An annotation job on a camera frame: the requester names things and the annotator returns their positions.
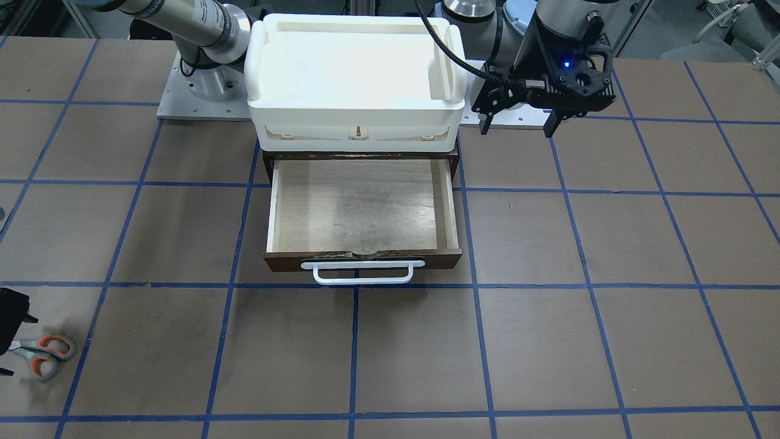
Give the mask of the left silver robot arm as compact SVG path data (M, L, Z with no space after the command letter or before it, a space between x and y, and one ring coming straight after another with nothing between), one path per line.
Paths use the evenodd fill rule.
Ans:
M465 56L481 59L470 107L485 135L496 114L520 104L548 110L543 131L612 105L613 47L605 27L616 1L442 1Z

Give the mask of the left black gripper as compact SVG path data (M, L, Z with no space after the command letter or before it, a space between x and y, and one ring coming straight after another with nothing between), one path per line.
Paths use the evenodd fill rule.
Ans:
M614 48L607 34L591 45L565 42L562 37L543 37L524 45L517 66L515 58L504 64L488 63L483 70L501 79L524 82L512 84L476 78L470 93L470 109L478 112L480 134L486 135L496 114L518 104L551 110L543 125L546 138L552 138L561 123L586 112L606 109L615 102L612 78Z

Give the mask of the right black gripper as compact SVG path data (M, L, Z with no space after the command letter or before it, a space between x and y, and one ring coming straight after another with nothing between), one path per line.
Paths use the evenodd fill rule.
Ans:
M37 323L30 314L30 297L8 287L1 288L1 354L10 348L22 323Z

